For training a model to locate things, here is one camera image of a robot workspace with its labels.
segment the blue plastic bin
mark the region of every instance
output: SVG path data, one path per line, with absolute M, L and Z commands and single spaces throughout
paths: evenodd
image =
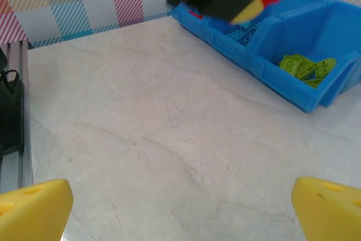
M 361 81 L 361 7 L 337 0 L 282 0 L 248 23 L 257 31 L 246 46 L 228 34 L 239 25 L 188 13 L 180 5 L 173 17 L 198 38 L 305 112 L 329 106 Z M 284 55 L 314 62 L 336 58 L 330 74 L 313 89 L 280 69 Z

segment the white marble surface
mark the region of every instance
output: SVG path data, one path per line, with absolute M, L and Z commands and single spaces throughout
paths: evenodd
M 298 176 L 361 187 L 361 86 L 304 114 L 172 18 L 31 50 L 29 73 L 67 241 L 303 240 Z

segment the metal rail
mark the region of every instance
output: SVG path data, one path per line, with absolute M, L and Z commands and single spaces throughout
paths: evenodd
M 7 69 L 15 69 L 24 85 L 24 151 L 14 152 L 0 159 L 0 193 L 16 190 L 33 184 L 29 78 L 27 41 L 8 43 L 0 46 L 7 56 Z

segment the lime green lego brick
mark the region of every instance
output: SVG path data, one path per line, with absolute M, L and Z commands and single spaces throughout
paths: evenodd
M 317 78 L 324 78 L 330 73 L 333 67 L 336 66 L 336 59 L 324 59 L 314 65 L 315 76 Z
M 300 80 L 307 80 L 311 76 L 314 75 L 315 72 L 315 63 L 312 60 L 309 60 L 308 58 L 302 57 L 302 65 L 298 66 L 297 72 L 295 74 L 295 77 Z
M 297 57 L 301 58 L 300 66 L 304 65 L 306 59 L 308 59 L 300 54 L 293 54 L 292 56 L 297 56 Z
M 309 79 L 309 80 L 304 80 L 303 83 L 306 83 L 307 85 L 316 89 L 321 84 L 322 80 L 323 78 Z
M 294 76 L 297 72 L 298 66 L 300 65 L 301 59 L 302 58 L 299 56 L 286 55 L 283 57 L 280 68 L 288 72 L 290 75 Z

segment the yellow block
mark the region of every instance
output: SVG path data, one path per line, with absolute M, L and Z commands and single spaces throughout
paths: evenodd
M 242 10 L 242 12 L 240 12 L 233 19 L 232 23 L 236 24 L 243 21 L 252 20 L 257 17 L 257 15 L 259 15 L 264 8 L 265 7 L 262 0 L 253 0 L 244 10 Z
M 72 205 L 64 179 L 0 194 L 0 241 L 59 241 Z
M 360 241 L 361 190 L 300 177 L 292 204 L 307 241 Z

